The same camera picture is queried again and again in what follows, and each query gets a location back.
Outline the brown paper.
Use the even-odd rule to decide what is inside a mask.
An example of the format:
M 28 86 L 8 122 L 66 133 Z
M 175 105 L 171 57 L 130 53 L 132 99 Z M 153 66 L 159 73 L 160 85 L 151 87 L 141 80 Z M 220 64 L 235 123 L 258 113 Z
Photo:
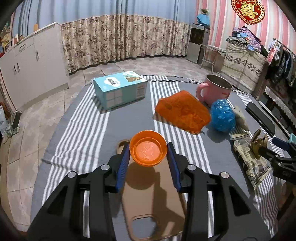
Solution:
M 250 141 L 250 149 L 253 152 L 256 159 L 260 159 L 259 154 L 259 148 L 260 147 L 267 147 L 268 143 L 268 134 L 264 134 L 263 137 L 259 138 L 259 135 L 261 133 L 261 130 L 258 129 L 254 135 L 252 136 L 252 139 Z

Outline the blue plastic bag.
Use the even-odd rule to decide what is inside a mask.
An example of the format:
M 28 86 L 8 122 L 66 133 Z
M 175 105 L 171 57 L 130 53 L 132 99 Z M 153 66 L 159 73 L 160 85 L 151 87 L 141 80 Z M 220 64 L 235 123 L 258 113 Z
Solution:
M 234 130 L 236 121 L 235 114 L 225 99 L 218 99 L 212 103 L 211 109 L 211 126 L 219 132 L 230 133 Z

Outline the orange plastic lid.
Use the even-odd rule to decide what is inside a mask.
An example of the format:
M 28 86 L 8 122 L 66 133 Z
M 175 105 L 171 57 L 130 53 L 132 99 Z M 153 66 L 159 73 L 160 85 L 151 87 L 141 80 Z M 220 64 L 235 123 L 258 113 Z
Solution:
M 129 144 L 132 159 L 144 167 L 158 165 L 167 154 L 167 143 L 155 131 L 145 130 L 134 135 Z

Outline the orange plastic bag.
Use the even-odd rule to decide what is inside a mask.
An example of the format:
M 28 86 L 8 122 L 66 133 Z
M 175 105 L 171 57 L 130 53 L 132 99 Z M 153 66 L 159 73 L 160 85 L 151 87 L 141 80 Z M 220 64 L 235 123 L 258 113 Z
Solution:
M 192 133 L 199 133 L 211 121 L 208 109 L 185 90 L 159 99 L 155 111 L 176 127 Z

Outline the black flat case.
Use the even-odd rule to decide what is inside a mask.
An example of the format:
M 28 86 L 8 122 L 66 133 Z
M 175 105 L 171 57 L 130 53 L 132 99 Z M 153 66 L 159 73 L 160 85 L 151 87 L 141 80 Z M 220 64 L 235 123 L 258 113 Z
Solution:
M 275 125 L 253 102 L 249 102 L 245 110 L 263 127 L 263 129 L 273 137 L 275 135 Z

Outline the beige crumpled cloth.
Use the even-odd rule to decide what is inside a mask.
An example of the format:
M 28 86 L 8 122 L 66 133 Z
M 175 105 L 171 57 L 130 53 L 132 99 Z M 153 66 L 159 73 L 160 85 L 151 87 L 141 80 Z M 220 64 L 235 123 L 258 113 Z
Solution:
M 239 127 L 241 127 L 243 130 L 249 131 L 249 127 L 248 127 L 248 124 L 246 122 L 246 118 L 245 118 L 243 112 L 241 111 L 241 109 L 239 108 L 239 106 L 235 105 L 232 108 L 232 111 L 234 112 L 236 124 Z

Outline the clothes rack with clothes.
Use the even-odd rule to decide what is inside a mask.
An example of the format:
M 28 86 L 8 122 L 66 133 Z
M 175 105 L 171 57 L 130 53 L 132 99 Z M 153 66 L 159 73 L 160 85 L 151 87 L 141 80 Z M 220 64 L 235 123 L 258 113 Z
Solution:
M 256 99 L 266 94 L 290 118 L 295 116 L 295 53 L 273 38 Z

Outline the cloth covered cabinet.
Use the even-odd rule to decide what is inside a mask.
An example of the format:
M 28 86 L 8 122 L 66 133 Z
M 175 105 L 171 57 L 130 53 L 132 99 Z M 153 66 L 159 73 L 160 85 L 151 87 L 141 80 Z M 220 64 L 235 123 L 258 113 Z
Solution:
M 233 86 L 251 94 L 259 83 L 265 60 L 266 57 L 259 52 L 250 51 L 236 41 L 229 41 L 221 71 L 233 79 Z

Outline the pile of clothes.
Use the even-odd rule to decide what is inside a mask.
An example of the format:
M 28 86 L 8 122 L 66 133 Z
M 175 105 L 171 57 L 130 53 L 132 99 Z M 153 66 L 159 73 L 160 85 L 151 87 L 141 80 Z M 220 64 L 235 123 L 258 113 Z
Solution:
M 253 32 L 248 29 L 248 27 L 234 27 L 232 30 L 232 35 L 227 39 L 227 42 L 234 41 L 242 45 L 245 45 L 250 51 L 261 52 L 261 40 L 253 34 Z

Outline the light blue tissue box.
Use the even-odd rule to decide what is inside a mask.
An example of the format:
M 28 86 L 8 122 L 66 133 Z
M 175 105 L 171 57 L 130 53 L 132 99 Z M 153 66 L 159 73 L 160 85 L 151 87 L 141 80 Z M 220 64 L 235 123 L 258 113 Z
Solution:
M 96 97 L 109 110 L 145 97 L 147 80 L 127 71 L 97 77 L 92 80 Z

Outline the small folding table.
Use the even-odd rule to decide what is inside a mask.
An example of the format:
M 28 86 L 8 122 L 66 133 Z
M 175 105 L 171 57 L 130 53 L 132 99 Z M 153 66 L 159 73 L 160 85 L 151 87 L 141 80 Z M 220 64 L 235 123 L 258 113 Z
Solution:
M 201 44 L 201 49 L 203 50 L 203 55 L 200 68 L 202 68 L 204 64 L 211 65 L 211 73 L 214 73 L 215 64 L 219 58 L 225 57 L 226 49 L 204 44 Z

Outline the water dispenser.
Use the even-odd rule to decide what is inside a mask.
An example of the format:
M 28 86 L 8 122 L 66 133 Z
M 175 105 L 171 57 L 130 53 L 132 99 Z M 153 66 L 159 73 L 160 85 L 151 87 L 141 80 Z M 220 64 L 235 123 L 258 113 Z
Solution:
M 192 24 L 187 48 L 187 60 L 196 64 L 202 63 L 204 55 L 204 49 L 202 46 L 208 44 L 209 37 L 210 28 L 200 24 Z

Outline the blue covered potted plant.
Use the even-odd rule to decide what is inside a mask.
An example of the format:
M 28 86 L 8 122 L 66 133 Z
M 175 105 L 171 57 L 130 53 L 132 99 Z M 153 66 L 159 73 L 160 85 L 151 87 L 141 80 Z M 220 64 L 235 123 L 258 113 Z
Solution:
M 200 14 L 197 15 L 197 23 L 203 26 L 210 27 L 209 10 L 200 9 Z

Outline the floral beige curtain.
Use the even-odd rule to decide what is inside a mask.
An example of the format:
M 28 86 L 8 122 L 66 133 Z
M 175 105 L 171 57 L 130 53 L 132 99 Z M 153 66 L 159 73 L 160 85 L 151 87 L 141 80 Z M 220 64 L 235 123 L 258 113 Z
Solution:
M 185 56 L 189 24 L 140 15 L 92 16 L 60 26 L 69 73 L 109 61 L 145 56 Z

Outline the red heart wall decoration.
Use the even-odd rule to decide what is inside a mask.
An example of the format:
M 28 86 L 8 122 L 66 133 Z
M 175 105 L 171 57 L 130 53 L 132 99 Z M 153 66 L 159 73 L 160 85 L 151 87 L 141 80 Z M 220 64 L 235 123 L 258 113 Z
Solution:
M 248 25 L 260 23 L 265 18 L 265 8 L 259 1 L 231 0 L 234 12 Z

